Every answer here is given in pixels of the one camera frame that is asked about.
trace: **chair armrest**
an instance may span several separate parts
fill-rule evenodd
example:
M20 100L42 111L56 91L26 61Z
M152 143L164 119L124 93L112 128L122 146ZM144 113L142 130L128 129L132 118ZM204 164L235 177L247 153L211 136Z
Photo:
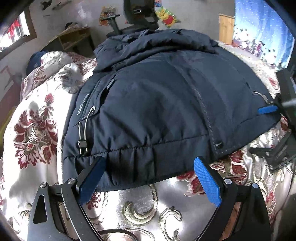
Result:
M119 16L120 16L120 14L116 14L116 15L108 16L108 17L106 17L106 18L102 18L102 21L104 21L104 20L110 20L110 19L115 19L116 17L119 17Z

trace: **puffer jacket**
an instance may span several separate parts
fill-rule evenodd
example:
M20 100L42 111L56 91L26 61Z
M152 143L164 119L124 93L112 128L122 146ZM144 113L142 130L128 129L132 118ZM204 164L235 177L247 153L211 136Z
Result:
M107 160L98 191L133 188L228 155L273 127L271 96L240 59L191 30L108 38L73 98L65 127L64 181L97 156Z

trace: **blue gripper pad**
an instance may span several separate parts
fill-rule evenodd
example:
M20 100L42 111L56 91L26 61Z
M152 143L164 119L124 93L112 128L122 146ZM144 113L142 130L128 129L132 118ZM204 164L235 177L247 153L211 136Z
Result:
M198 157L195 158L193 167L209 201L219 207L222 202L219 186Z
M258 108L258 114L262 115L262 114L267 114L267 113L272 113L278 110L278 107L274 104L269 105L269 106L265 106L265 107L260 107Z
M94 165L91 172L79 188L78 201L81 206L90 201L99 181L106 170L106 159L101 156L96 157L96 159L98 159L97 163Z

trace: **screw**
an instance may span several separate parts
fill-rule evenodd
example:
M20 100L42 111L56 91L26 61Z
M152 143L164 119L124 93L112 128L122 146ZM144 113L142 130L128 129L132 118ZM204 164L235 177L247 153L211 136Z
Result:
M253 187L253 188L259 188L259 186L258 186L257 183L253 183L253 184L252 184L252 187Z
M73 184L74 182L76 182L75 178L68 179L68 184Z
M41 188L45 188L47 186L47 182L42 182L41 184L40 184L40 187Z
M226 178L226 179L224 180L224 182L225 182L226 184L228 184L228 185L232 184L232 181L231 181L229 178Z

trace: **bed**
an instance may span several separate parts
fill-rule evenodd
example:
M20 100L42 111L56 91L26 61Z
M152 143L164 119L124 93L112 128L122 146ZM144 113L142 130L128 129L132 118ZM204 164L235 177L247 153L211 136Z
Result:
M253 55L219 43L256 73L274 97L280 92L274 70ZM73 94L92 75L96 59L75 53L48 52L41 66L23 81L23 100L4 134L0 165L0 207L15 233L27 240L32 202L41 182L62 183L62 143L67 110ZM291 164L271 173L266 161L251 155L249 147L274 147L289 131L287 120L247 146L211 164L222 177L237 184L259 184L271 224L289 192ZM69 233L69 218L60 206ZM211 204L195 175L188 172L158 183L106 193L94 193L84 209L97 230L126 229L142 241L195 240L211 218ZM107 234L104 240L129 240L125 234Z

